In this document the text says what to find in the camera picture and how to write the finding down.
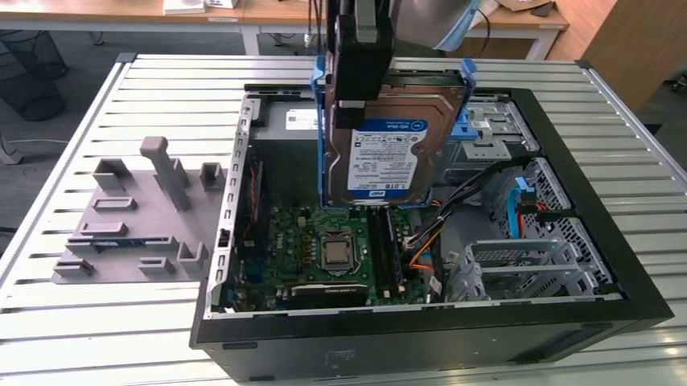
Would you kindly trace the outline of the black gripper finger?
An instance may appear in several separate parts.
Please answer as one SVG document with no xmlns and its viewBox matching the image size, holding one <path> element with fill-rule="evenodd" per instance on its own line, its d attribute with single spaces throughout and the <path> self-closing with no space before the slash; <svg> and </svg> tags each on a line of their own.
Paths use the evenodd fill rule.
<svg viewBox="0 0 687 386">
<path fill-rule="evenodd" d="M 365 101 L 334 100 L 332 105 L 332 127 L 358 129 L 365 120 Z"/>
</svg>

